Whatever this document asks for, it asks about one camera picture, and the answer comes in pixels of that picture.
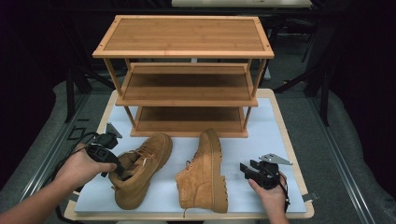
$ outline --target boot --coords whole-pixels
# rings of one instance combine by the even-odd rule
[[[227,213],[225,177],[220,175],[221,145],[215,130],[201,133],[198,149],[186,169],[176,175],[180,207]]]
[[[110,172],[108,178],[120,208],[136,209],[143,202],[151,177],[163,168],[171,151],[171,138],[164,133],[155,133],[140,148],[119,155],[125,171],[122,175]]]

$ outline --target metal clamp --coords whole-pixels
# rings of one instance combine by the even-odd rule
[[[277,163],[277,164],[284,164],[284,165],[293,165],[293,163],[291,161],[287,161],[287,160],[285,160],[283,158],[280,158],[274,153],[270,153],[270,154],[267,154],[267,155],[260,156],[259,159],[262,160],[262,161],[270,162],[270,163]]]
[[[106,133],[113,133],[117,138],[122,138],[122,135],[117,131],[113,124],[111,124],[111,122],[108,122],[106,125]]]
[[[304,202],[312,202],[316,199],[319,199],[319,196],[316,192],[313,193],[307,193],[305,195],[303,195],[303,201]]]

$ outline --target boot laces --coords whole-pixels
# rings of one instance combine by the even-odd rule
[[[189,170],[190,165],[191,165],[195,160],[197,160],[198,157],[199,157],[199,153],[198,153],[198,152],[195,152],[194,157],[192,158],[192,160],[191,160],[191,161],[186,161],[186,169],[187,169],[187,170]]]
[[[155,148],[152,147],[146,147],[146,146],[141,146],[137,150],[134,151],[136,154],[141,156],[143,160],[143,166],[146,163],[146,159],[152,159],[155,157]]]

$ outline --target wooden shoe rack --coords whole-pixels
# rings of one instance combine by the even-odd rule
[[[132,136],[248,137],[251,107],[274,53],[257,17],[116,16],[92,55],[105,60]],[[122,83],[112,59],[128,68]],[[236,59],[242,63],[131,63],[130,59]],[[250,65],[259,59],[251,79]],[[130,106],[137,107],[133,115]]]

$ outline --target boot heel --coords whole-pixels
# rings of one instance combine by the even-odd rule
[[[228,194],[225,187],[225,176],[219,175],[213,178],[214,202],[213,211],[216,213],[227,213]]]

